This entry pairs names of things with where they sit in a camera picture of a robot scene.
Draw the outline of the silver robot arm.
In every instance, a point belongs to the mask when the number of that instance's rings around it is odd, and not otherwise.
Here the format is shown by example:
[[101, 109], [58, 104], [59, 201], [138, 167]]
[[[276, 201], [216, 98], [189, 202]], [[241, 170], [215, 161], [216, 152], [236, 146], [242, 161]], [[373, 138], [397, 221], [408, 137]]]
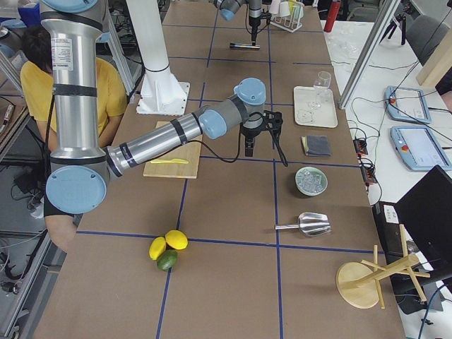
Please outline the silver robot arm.
[[230, 43], [230, 49], [250, 49], [259, 50], [260, 46], [256, 43], [258, 36], [258, 28], [261, 24], [261, 20], [264, 18], [264, 12], [262, 9], [262, 1], [245, 1], [245, 0], [212, 0], [210, 1], [217, 10], [219, 10], [220, 15], [226, 20], [231, 21], [239, 9], [246, 5], [247, 15], [248, 15], [248, 25], [251, 28], [251, 42], [246, 43]]
[[103, 202], [108, 183], [125, 170], [207, 135], [215, 139], [263, 110], [266, 87], [246, 78], [231, 97], [192, 114], [184, 111], [189, 85], [170, 71], [161, 18], [155, 1], [127, 4], [145, 66], [140, 111], [172, 116], [170, 123], [133, 141], [112, 148], [107, 137], [117, 127], [124, 107], [119, 88], [108, 90], [100, 81], [96, 43], [108, 30], [105, 1], [43, 1], [40, 18], [50, 35], [52, 50], [52, 107], [50, 125], [56, 148], [50, 155], [51, 174], [46, 195], [68, 214], [86, 213]]

